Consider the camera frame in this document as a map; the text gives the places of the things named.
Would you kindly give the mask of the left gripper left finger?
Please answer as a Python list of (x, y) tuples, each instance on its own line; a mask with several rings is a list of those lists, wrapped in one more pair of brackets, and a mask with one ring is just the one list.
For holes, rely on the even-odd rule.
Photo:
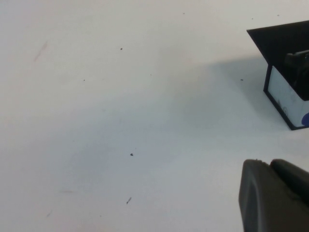
[(309, 205), (293, 193), (270, 164), (243, 163), (239, 207), (246, 232), (307, 232)]

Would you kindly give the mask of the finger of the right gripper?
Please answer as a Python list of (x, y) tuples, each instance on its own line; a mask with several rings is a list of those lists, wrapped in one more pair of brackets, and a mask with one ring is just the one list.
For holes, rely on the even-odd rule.
[(309, 97), (309, 51), (286, 54), (286, 65), (296, 70), (293, 86), (299, 96)]

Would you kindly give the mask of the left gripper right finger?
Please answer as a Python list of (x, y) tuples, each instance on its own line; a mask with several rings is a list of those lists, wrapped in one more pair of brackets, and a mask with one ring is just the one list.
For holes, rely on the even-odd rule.
[(274, 159), (270, 167), (288, 188), (300, 197), (302, 202), (309, 204), (309, 173), (307, 171), (283, 159)]

